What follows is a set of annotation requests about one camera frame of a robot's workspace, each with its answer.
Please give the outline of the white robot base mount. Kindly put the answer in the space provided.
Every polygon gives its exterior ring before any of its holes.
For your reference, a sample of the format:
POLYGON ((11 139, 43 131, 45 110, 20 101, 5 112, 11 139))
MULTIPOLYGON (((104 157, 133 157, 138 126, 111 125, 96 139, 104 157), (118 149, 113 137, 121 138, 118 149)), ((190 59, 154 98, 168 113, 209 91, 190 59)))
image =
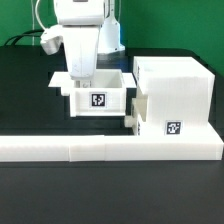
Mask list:
POLYGON ((106 18, 100 30, 99 54, 110 54, 125 50, 120 41, 120 23, 115 18, 115 0, 105 0, 106 18))

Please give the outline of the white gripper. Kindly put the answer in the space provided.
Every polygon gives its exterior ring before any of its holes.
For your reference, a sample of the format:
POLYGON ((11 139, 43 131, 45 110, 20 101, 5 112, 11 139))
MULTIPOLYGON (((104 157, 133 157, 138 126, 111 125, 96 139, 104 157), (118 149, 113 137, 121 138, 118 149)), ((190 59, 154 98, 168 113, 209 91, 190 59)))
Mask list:
POLYGON ((62 27, 68 73, 73 80, 90 80, 96 70, 104 0, 54 0, 62 27))

